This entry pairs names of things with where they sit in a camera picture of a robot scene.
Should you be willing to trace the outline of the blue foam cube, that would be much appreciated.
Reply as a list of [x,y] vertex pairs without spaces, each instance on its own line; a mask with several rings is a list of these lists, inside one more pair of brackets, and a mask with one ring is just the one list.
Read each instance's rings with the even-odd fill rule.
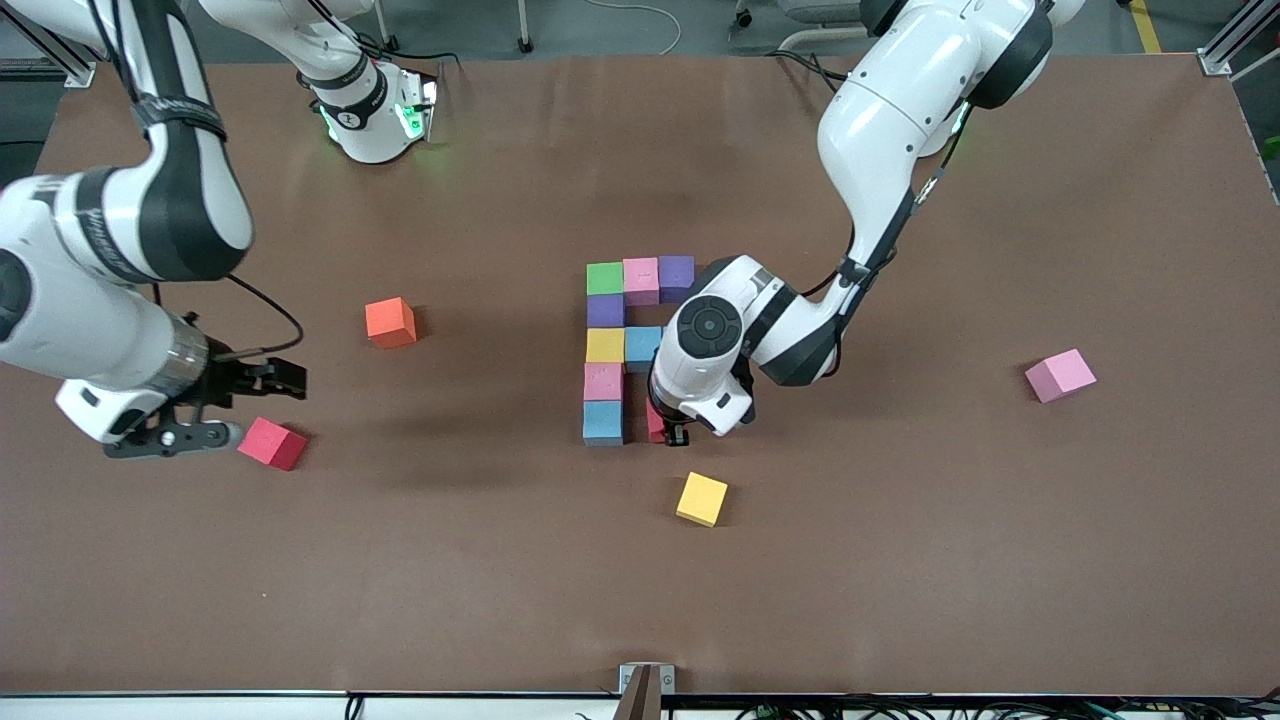
[[582,442],[588,447],[625,445],[625,407],[621,400],[582,402]]
[[660,347],[663,332],[662,325],[625,327],[623,364],[628,374],[649,373]]

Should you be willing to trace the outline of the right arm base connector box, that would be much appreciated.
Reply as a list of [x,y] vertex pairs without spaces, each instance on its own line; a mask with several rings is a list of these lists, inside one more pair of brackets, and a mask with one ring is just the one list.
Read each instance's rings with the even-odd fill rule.
[[399,69],[396,113],[410,141],[428,141],[438,97],[438,78]]

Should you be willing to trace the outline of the orange foam cube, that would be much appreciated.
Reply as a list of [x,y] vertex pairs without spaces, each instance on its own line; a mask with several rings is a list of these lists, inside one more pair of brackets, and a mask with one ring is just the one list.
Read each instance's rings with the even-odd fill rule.
[[364,314],[367,338],[379,348],[398,348],[419,341],[415,311],[403,297],[366,304]]

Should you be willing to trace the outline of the grey chair base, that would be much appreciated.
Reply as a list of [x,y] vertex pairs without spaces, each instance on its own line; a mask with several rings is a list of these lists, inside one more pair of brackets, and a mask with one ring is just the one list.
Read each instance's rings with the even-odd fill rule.
[[730,51],[845,55],[870,46],[860,0],[736,0],[726,31]]

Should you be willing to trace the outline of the white table edge rail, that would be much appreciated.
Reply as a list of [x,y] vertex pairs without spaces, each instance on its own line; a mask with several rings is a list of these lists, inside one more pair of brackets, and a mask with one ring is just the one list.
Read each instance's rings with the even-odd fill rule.
[[0,720],[1280,720],[1260,696],[101,691],[0,694]]

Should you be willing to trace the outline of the aluminium frame post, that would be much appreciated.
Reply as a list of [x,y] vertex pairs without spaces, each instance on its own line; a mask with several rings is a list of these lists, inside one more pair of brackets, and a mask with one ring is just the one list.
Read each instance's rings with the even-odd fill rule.
[[1204,47],[1196,50],[1203,73],[1206,76],[1243,76],[1245,70],[1231,69],[1231,59],[1279,17],[1280,0],[1242,0],[1240,9]]
[[87,88],[97,60],[84,45],[0,6],[0,79],[60,81],[65,88]]

